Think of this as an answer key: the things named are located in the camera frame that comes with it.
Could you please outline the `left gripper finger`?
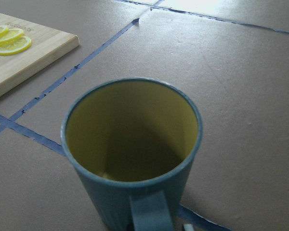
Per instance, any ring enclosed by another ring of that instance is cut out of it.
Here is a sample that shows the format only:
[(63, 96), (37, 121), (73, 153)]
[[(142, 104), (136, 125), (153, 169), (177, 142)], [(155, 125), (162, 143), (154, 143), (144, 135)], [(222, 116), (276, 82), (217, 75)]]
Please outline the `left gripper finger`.
[(194, 231), (192, 224), (183, 224), (183, 231)]

